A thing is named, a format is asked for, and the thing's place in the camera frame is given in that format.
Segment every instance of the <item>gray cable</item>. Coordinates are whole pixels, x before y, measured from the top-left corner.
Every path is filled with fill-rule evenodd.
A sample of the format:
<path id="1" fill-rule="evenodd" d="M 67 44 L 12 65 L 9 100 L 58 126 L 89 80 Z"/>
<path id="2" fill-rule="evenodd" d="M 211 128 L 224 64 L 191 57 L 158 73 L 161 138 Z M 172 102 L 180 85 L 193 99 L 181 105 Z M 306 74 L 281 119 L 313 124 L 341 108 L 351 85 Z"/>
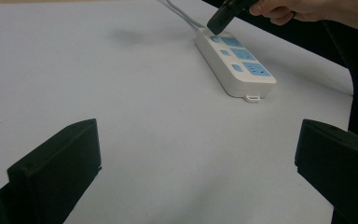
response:
<path id="1" fill-rule="evenodd" d="M 187 21 L 189 21 L 191 24 L 199 27 L 199 28 L 205 28 L 204 25 L 200 24 L 197 21 L 194 21 L 191 17 L 189 17 L 182 9 L 180 9 L 179 7 L 177 7 L 176 5 L 174 5 L 171 0 L 167 0 L 167 3 L 173 8 L 175 9 L 177 12 L 179 12 Z"/>

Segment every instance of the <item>finger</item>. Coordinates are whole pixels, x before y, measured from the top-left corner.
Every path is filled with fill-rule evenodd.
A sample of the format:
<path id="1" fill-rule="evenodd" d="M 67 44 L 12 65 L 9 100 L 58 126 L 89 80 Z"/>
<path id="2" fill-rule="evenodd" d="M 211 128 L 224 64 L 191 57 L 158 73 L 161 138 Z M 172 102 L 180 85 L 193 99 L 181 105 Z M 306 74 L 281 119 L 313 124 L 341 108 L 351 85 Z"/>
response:
<path id="1" fill-rule="evenodd" d="M 259 0 L 249 8 L 249 12 L 254 16 L 260 16 L 281 6 L 281 1 Z"/>
<path id="2" fill-rule="evenodd" d="M 292 10 L 287 7 L 277 7 L 267 13 L 264 13 L 263 16 L 267 18 L 281 18 L 291 13 L 291 11 Z"/>
<path id="3" fill-rule="evenodd" d="M 294 16 L 293 12 L 287 13 L 283 17 L 280 18 L 271 18 L 271 23 L 275 25 L 285 25 L 287 22 L 289 22 Z"/>

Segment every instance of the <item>hand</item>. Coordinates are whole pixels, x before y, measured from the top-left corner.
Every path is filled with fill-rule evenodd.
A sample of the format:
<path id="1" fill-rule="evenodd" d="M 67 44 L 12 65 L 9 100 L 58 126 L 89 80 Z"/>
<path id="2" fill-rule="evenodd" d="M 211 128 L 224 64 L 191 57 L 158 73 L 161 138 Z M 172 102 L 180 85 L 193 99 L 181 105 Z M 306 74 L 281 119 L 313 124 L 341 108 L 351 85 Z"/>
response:
<path id="1" fill-rule="evenodd" d="M 250 7 L 254 16 L 263 15 L 276 25 L 284 25 L 291 19 L 320 21 L 324 19 L 328 0 L 259 0 Z"/>

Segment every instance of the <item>white power strip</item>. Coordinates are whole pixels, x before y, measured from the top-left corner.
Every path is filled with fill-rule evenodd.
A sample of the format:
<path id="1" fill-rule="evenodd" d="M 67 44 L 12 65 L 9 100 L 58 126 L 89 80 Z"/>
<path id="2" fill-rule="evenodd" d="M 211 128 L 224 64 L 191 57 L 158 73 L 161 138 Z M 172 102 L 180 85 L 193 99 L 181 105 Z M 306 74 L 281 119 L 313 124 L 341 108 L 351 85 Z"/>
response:
<path id="1" fill-rule="evenodd" d="M 234 35 L 214 35 L 208 28 L 199 28 L 195 44 L 212 68 L 225 91 L 256 103 L 276 84 L 276 79 Z"/>

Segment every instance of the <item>power outlet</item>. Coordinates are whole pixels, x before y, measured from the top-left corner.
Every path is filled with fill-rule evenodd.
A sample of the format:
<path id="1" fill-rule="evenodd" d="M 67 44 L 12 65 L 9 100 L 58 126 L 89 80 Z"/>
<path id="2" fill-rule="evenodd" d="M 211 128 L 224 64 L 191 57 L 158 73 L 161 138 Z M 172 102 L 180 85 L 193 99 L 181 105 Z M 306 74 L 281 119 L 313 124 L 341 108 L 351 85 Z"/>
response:
<path id="1" fill-rule="evenodd" d="M 270 77 L 269 72 L 261 65 L 261 63 L 243 63 L 248 71 L 254 76 Z"/>
<path id="2" fill-rule="evenodd" d="M 231 51 L 239 59 L 255 61 L 255 57 L 246 49 L 231 49 Z"/>

